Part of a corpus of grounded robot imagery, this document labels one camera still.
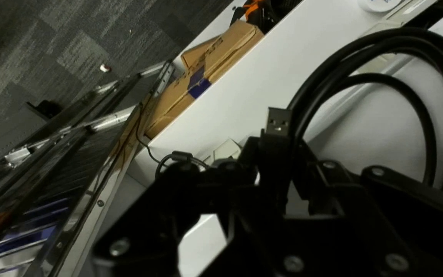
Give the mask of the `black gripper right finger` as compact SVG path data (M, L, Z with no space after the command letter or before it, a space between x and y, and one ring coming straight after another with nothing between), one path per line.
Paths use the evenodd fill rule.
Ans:
M443 277L443 192L385 165L351 173L333 159L307 169L313 212L357 235L382 277Z

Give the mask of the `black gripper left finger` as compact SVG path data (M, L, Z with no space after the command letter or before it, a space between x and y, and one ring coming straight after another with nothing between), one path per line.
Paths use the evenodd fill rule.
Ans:
M148 189L94 242L96 277L179 277L179 244L205 213L231 236L228 192L233 159L205 164L178 158L161 167Z

